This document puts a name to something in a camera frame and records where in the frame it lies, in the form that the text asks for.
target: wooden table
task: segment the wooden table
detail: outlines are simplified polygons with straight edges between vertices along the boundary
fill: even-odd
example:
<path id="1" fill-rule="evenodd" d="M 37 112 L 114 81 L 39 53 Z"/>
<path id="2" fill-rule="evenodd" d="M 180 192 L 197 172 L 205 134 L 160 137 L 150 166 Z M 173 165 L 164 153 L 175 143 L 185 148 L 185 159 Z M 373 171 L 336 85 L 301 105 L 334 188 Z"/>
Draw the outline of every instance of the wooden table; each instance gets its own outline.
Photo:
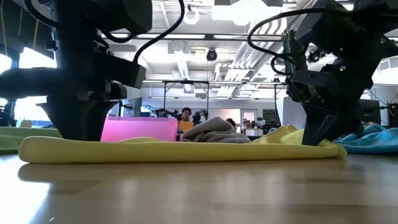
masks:
<path id="1" fill-rule="evenodd" d="M 398 223 L 398 160 L 37 165 L 1 156 L 0 223 Z"/>

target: towel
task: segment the towel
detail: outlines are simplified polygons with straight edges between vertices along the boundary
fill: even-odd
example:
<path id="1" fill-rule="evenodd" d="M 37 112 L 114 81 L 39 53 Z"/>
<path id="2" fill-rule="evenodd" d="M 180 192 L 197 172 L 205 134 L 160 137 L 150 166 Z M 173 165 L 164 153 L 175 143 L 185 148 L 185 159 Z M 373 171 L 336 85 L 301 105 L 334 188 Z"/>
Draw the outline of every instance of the towel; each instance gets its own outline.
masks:
<path id="1" fill-rule="evenodd" d="M 398 128 L 386 129 L 380 125 L 368 126 L 362 134 L 350 134 L 335 141 L 350 154 L 398 154 Z"/>
<path id="2" fill-rule="evenodd" d="M 342 158 L 341 145 L 324 140 L 319 146 L 303 146 L 303 131 L 283 126 L 246 144 L 162 142 L 152 138 L 122 142 L 85 142 L 49 137 L 29 137 L 19 150 L 25 162 L 40 164 L 115 162 L 215 162 L 266 159 Z"/>
<path id="3" fill-rule="evenodd" d="M 29 136 L 62 137 L 57 129 L 0 127 L 0 155 L 17 154 L 21 143 Z"/>
<path id="4" fill-rule="evenodd" d="M 183 142 L 220 142 L 220 143 L 249 143 L 250 139 L 244 134 L 237 133 L 229 122 L 219 118 L 211 118 L 181 135 Z"/>

